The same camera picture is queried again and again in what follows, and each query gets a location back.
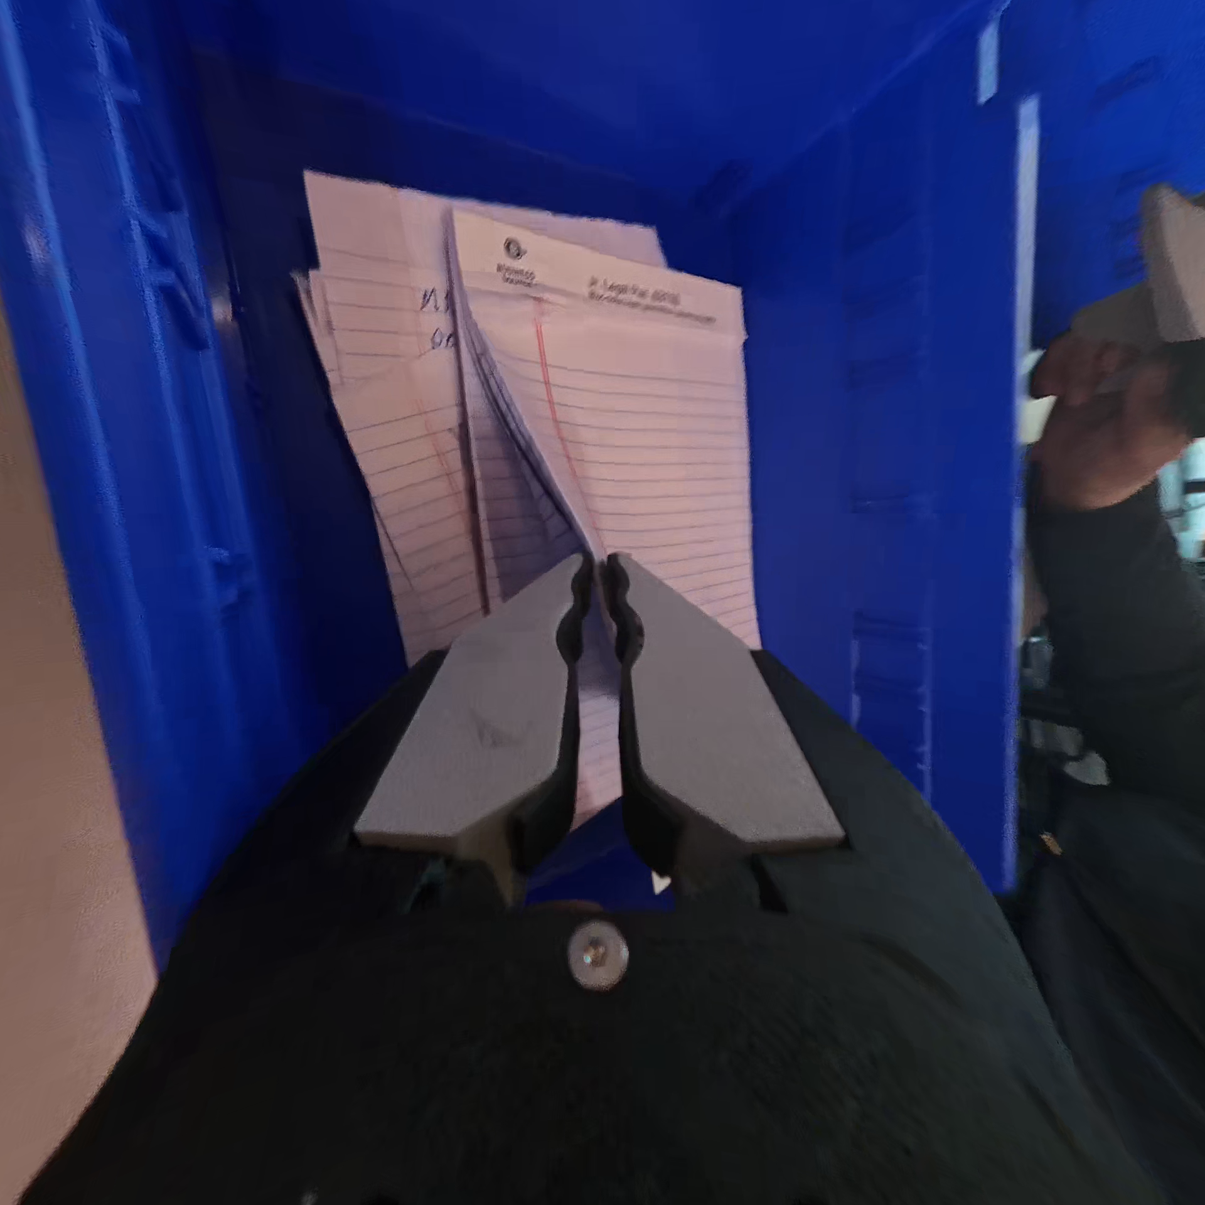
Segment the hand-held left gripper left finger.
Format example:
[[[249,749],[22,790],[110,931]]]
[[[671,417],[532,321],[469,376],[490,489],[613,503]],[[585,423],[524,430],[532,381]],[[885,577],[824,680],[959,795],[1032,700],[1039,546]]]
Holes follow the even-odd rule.
[[[570,554],[448,645],[355,820],[362,845],[481,863],[522,902],[575,816],[592,581]]]

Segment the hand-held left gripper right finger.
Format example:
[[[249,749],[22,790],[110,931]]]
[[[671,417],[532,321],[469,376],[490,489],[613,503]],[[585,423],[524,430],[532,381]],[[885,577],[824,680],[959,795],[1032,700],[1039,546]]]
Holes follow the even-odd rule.
[[[847,839],[753,651],[622,552],[605,562],[621,670],[622,822],[639,858],[695,894],[755,855]]]

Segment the blue plastic bin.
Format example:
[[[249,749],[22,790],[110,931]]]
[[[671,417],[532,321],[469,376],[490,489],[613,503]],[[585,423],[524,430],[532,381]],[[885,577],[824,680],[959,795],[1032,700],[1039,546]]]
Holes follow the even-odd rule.
[[[1202,3],[2,3],[2,297],[157,968],[415,658],[291,288],[305,168],[743,291],[763,644],[1009,885],[1021,272],[1044,343],[1202,189]]]

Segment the white lined notepad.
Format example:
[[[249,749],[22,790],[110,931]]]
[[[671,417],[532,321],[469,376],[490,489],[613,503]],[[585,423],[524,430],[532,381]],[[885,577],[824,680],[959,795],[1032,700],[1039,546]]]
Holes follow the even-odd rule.
[[[740,290],[612,251],[648,231],[595,248],[469,206],[446,229],[473,433],[533,506],[503,552],[477,485],[502,597],[569,552],[626,552],[758,648]]]

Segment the person's right hand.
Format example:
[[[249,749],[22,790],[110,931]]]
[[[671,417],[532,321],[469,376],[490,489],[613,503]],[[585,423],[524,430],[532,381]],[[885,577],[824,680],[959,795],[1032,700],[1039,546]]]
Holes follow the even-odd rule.
[[[1169,400],[1170,380],[1163,354],[1075,333],[1057,337],[1029,381],[1037,397],[1052,399],[1029,453],[1034,502],[1084,513],[1148,486],[1192,442]]]

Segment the handwritten lined paper sheet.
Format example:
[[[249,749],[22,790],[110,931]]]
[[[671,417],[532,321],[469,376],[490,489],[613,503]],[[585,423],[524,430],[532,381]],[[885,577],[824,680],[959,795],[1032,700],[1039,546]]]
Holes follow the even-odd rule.
[[[318,267],[295,280],[368,490],[408,665],[486,610],[474,548],[447,224],[454,208],[645,265],[654,227],[302,173]]]

